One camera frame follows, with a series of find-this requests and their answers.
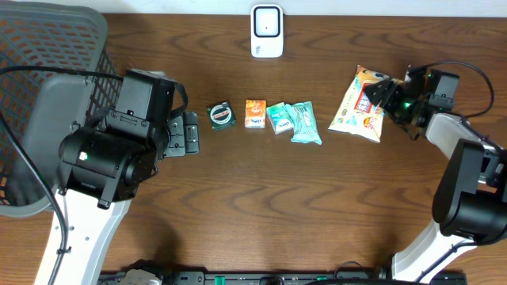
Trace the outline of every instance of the small box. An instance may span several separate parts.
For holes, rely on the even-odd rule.
[[[212,122],[212,128],[215,131],[220,131],[236,124],[236,118],[234,117],[229,101],[208,107],[207,111],[208,118]]]
[[[245,112],[245,127],[265,128],[266,100],[247,100]]]

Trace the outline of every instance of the snack bag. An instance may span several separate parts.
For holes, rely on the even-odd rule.
[[[383,109],[374,106],[364,93],[364,87],[388,78],[385,74],[357,66],[356,77],[343,97],[340,108],[329,129],[360,135],[380,143]]]
[[[322,144],[311,102],[298,103],[292,106],[286,104],[285,108],[294,124],[294,136],[291,142]]]

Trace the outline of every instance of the gum packet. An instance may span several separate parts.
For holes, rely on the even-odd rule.
[[[285,105],[288,115],[294,124],[294,136],[291,142],[294,143],[317,143],[322,144],[318,135],[317,121],[314,116],[314,109],[311,102]]]
[[[245,113],[245,127],[265,128],[266,100],[247,100]]]
[[[266,109],[271,126],[275,131],[275,135],[293,128],[291,117],[285,109],[285,103],[281,102]]]

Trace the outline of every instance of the teal candy packet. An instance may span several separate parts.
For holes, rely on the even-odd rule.
[[[314,116],[314,109],[311,102],[285,105],[288,115],[294,124],[294,136],[291,141],[294,143],[317,143],[322,144],[318,135],[317,121]]]
[[[269,121],[273,126],[275,135],[292,129],[291,118],[285,109],[285,103],[281,102],[266,109]]]

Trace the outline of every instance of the teal wrapper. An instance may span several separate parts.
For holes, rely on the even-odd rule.
[[[315,121],[314,109],[311,102],[285,105],[288,115],[294,124],[294,136],[291,141],[294,143],[317,143],[322,144],[318,135],[317,121]]]

